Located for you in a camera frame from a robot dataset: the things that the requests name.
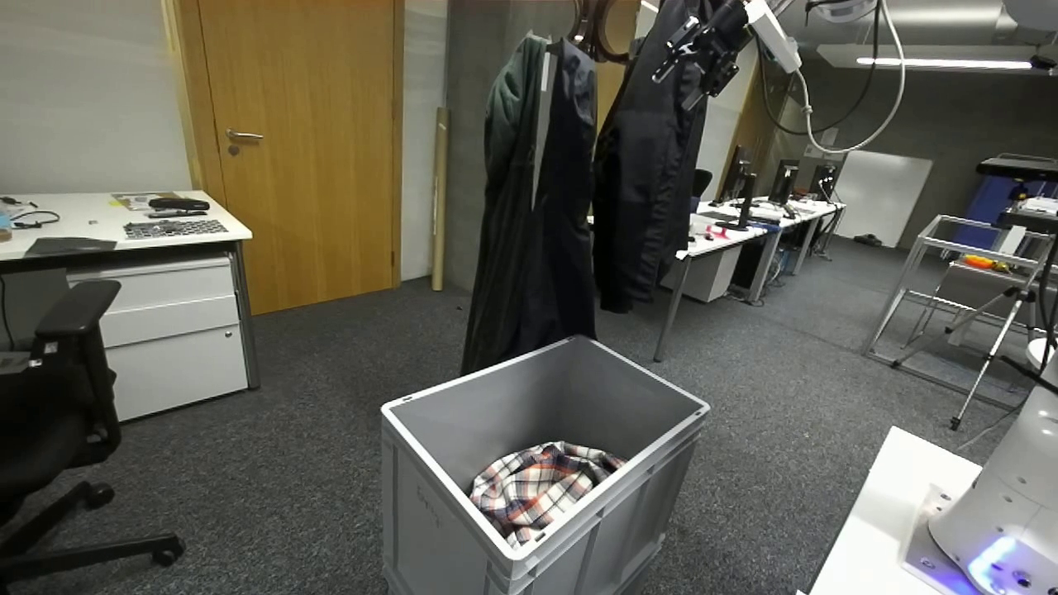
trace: desk surface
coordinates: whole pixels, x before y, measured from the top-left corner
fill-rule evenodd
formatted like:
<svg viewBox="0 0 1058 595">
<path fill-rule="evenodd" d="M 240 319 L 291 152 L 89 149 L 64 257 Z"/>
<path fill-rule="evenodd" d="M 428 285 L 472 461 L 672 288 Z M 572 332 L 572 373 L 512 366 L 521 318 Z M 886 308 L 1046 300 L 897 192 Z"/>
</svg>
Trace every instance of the desk surface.
<svg viewBox="0 0 1058 595">
<path fill-rule="evenodd" d="M 19 200 L 34 200 L 35 209 L 61 210 L 56 223 L 42 227 L 17 227 L 10 240 L 0 240 L 0 262 L 23 262 L 35 238 L 99 238 L 115 240 L 114 250 L 151 250 L 151 246 L 193 246 L 193 244 L 233 244 L 247 240 L 251 232 L 224 210 L 205 192 L 180 192 L 189 199 L 211 200 L 205 217 L 222 222 L 224 233 L 175 233 L 175 238 L 128 238 L 127 222 L 157 222 L 140 209 L 128 209 L 109 192 L 70 192 L 70 196 L 14 196 Z"/>
<path fill-rule="evenodd" d="M 701 238 L 701 233 L 696 233 L 696 240 L 692 240 L 685 250 L 679 250 L 676 257 L 685 262 L 685 257 L 701 257 L 701 254 L 726 250 L 726 246 L 735 246 L 735 244 L 745 244 L 745 240 L 752 240 L 752 238 L 766 233 L 766 227 L 726 227 L 724 233 L 726 233 L 726 238 Z"/>
<path fill-rule="evenodd" d="M 827 555 L 822 571 L 818 574 L 814 595 L 947 591 L 907 560 L 908 538 L 931 489 L 958 499 L 974 477 L 974 461 L 893 427 Z"/>
<path fill-rule="evenodd" d="M 786 200 L 794 217 L 782 209 L 782 203 L 757 203 L 752 209 L 752 217 L 757 222 L 777 222 L 782 227 L 794 227 L 794 223 L 805 223 L 805 222 L 814 222 L 814 217 L 827 217 L 833 216 L 841 203 L 829 203 L 829 200 Z M 722 217 L 737 217 L 742 209 L 737 203 L 701 203 L 698 209 L 701 216 L 722 216 Z"/>
</svg>

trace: hanging coat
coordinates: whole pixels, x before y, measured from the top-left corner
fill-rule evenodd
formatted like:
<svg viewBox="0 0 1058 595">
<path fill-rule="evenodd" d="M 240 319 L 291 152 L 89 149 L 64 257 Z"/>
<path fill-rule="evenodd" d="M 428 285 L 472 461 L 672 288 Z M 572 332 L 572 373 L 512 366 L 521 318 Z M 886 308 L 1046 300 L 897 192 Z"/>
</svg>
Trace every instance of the hanging coat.
<svg viewBox="0 0 1058 595">
<path fill-rule="evenodd" d="M 594 146 L 594 292 L 606 309 L 653 300 L 666 263 L 687 244 L 692 170 L 698 160 L 701 70 L 679 63 L 661 81 L 666 43 L 701 0 L 666 0 L 637 45 Z"/>
<path fill-rule="evenodd" d="M 543 39 L 527 36 L 489 95 L 485 217 L 462 373 L 572 332 L 594 338 L 585 223 L 594 63 L 580 45 L 558 43 L 551 93 L 547 93 L 551 101 L 543 104 L 547 54 Z"/>
</svg>

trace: white drawer cabinet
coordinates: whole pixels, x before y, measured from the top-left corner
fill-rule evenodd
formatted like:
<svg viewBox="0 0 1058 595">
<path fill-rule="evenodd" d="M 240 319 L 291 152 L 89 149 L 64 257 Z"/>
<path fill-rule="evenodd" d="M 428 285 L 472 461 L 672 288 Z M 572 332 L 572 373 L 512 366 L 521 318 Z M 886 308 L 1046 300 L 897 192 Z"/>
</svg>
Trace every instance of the white drawer cabinet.
<svg viewBox="0 0 1058 595">
<path fill-rule="evenodd" d="M 85 277 L 123 285 L 99 324 L 120 418 L 247 386 L 233 254 L 70 272 L 70 285 Z"/>
</svg>

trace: white table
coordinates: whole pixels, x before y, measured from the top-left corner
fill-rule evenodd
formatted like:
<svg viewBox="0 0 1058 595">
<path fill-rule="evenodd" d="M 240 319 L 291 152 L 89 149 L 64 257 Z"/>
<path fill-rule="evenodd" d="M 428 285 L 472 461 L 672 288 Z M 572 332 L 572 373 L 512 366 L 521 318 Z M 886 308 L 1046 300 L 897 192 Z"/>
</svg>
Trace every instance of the white table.
<svg viewBox="0 0 1058 595">
<path fill-rule="evenodd" d="M 661 364 L 661 357 L 666 357 L 666 340 L 668 340 L 676 312 L 679 312 L 679 308 L 685 300 L 696 257 L 731 250 L 731 246 L 746 244 L 746 240 L 755 240 L 760 233 L 766 233 L 766 232 L 763 227 L 724 227 L 724 233 L 710 233 L 710 238 L 696 233 L 692 244 L 676 254 L 676 262 L 681 262 L 681 277 L 679 277 L 679 285 L 672 292 L 668 319 L 666 319 L 666 328 L 657 332 L 657 348 L 655 348 L 655 364 Z"/>
<path fill-rule="evenodd" d="M 742 217 L 737 203 L 701 203 L 698 210 L 710 216 L 710 217 L 726 217 L 726 222 Z M 800 240 L 798 263 L 794 263 L 794 273 L 798 273 L 805 267 L 805 257 L 806 257 L 819 223 L 827 217 L 841 217 L 841 210 L 842 210 L 842 203 L 829 203 L 829 200 L 786 200 L 786 209 L 772 203 L 772 200 L 755 203 L 752 217 L 772 223 L 775 233 L 766 233 L 766 240 L 763 240 L 746 300 L 757 304 L 763 298 L 766 272 L 772 272 L 775 254 L 783 240 L 783 232 L 806 223 L 806 233 Z"/>
<path fill-rule="evenodd" d="M 918 541 L 925 501 L 935 491 L 961 499 L 974 477 L 974 461 L 893 427 L 810 595 L 971 591 L 956 565 L 941 569 L 947 560 L 922 555 Z"/>
<path fill-rule="evenodd" d="M 0 240 L 0 272 L 66 272 L 66 285 L 115 277 L 120 298 L 99 329 L 115 381 L 123 418 L 237 393 L 257 383 L 240 244 L 251 232 L 205 192 L 205 217 L 224 223 L 219 233 L 128 238 L 128 222 L 151 222 L 146 200 L 120 200 L 105 192 L 14 196 L 19 210 L 56 210 L 56 223 L 17 227 Z M 115 240 L 114 250 L 27 257 L 35 238 Z"/>
</svg>

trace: door handle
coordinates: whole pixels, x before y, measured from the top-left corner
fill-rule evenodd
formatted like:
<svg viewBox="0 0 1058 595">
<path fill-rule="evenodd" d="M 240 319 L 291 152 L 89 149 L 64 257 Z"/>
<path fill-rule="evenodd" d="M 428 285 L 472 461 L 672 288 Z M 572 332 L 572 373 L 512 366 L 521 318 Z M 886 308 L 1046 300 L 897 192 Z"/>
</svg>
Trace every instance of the door handle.
<svg viewBox="0 0 1058 595">
<path fill-rule="evenodd" d="M 227 128 L 224 140 L 227 140 L 227 154 L 237 154 L 246 146 L 264 141 L 264 136 L 251 128 Z"/>
</svg>

